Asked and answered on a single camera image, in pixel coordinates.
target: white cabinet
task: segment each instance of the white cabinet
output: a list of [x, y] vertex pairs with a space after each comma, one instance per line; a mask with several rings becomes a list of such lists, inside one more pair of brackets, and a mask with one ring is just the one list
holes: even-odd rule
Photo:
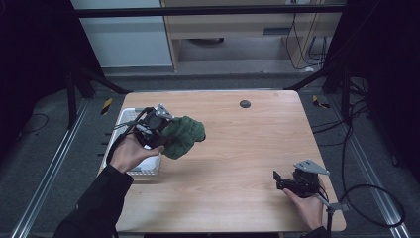
[[[71, 2], [75, 9], [160, 7], [159, 0]], [[81, 18], [80, 22], [104, 69], [172, 66], [162, 17]]]

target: person's arm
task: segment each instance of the person's arm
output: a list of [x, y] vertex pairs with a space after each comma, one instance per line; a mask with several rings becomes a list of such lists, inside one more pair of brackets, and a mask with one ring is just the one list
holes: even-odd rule
[[124, 197], [133, 182], [126, 172], [161, 149], [146, 150], [133, 135], [128, 135], [115, 150], [110, 165], [80, 197], [53, 237], [112, 237]]
[[[320, 185], [324, 187], [321, 179], [319, 178]], [[328, 233], [322, 225], [322, 213], [324, 204], [316, 196], [307, 198], [300, 198], [291, 190], [285, 188], [283, 192], [293, 201], [296, 205], [297, 212], [302, 218], [303, 222], [311, 230], [304, 238], [327, 238]]]

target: white plastic container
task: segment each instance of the white plastic container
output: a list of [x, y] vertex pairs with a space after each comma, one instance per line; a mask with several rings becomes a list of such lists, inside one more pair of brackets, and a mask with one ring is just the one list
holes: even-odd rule
[[[126, 108], [124, 109], [120, 116], [118, 117], [116, 125], [120, 125], [125, 122], [133, 121], [136, 117], [143, 111], [143, 108]], [[123, 126], [114, 130], [111, 136], [111, 140], [109, 141], [108, 148], [105, 153], [105, 158], [108, 156], [109, 149], [111, 148], [114, 141], [118, 138], [120, 134], [126, 131], [127, 126]], [[158, 169], [160, 166], [160, 158], [161, 154], [154, 157], [148, 157], [143, 160], [139, 165], [137, 165], [132, 170], [128, 171], [127, 174], [130, 176], [157, 176]]]

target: black sleeve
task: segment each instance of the black sleeve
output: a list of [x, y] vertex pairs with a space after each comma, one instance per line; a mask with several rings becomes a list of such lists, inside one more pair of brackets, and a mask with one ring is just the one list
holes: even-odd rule
[[301, 238], [328, 238], [328, 232], [324, 226], [320, 226], [308, 234], [301, 236]]
[[133, 178], [107, 166], [80, 197], [53, 237], [112, 237]]

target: wrist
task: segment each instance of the wrist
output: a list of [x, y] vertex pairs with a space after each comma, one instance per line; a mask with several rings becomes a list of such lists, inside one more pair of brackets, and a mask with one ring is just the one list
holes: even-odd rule
[[117, 170], [118, 172], [120, 172], [121, 174], [125, 174], [126, 171], [127, 171], [123, 165], [120, 165], [118, 163], [115, 163], [114, 161], [111, 161], [109, 163], [109, 165], [111, 167], [113, 167], [115, 170]]
[[320, 228], [321, 226], [323, 226], [321, 223], [309, 224], [309, 228], [311, 230], [316, 230], [316, 229]]

